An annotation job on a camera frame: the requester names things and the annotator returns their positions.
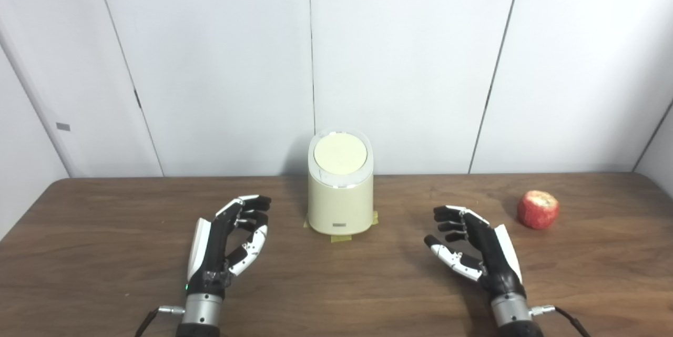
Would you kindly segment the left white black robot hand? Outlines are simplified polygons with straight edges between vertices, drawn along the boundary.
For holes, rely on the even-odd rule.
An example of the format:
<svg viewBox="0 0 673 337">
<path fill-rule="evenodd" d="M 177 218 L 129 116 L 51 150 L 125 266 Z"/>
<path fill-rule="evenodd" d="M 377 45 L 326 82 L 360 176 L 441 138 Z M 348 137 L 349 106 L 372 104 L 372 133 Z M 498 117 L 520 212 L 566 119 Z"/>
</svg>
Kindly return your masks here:
<svg viewBox="0 0 673 337">
<path fill-rule="evenodd" d="M 261 253 L 271 201 L 259 194 L 240 196 L 216 212 L 212 220 L 197 220 L 187 270 L 187 295 L 225 297 L 231 279 L 241 275 Z M 249 236 L 226 253 L 228 238 L 236 229 L 249 232 Z"/>
</svg>

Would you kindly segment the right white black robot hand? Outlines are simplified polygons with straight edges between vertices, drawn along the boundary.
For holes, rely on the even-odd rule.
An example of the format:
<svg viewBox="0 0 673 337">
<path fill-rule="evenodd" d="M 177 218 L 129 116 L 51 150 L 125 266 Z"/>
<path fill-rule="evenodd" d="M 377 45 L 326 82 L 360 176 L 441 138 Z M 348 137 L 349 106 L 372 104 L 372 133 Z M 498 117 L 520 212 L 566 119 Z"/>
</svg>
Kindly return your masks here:
<svg viewBox="0 0 673 337">
<path fill-rule="evenodd" d="M 424 238 L 435 257 L 457 274 L 478 283 L 490 300 L 506 294 L 527 297 L 520 270 L 515 268 L 514 247 L 508 238 L 501 239 L 506 232 L 504 225 L 491 227 L 488 220 L 463 206 L 437 206 L 433 215 L 438 231 L 445 234 L 445 243 L 431 234 Z M 481 258 L 447 245 L 457 241 L 468 242 Z"/>
</svg>

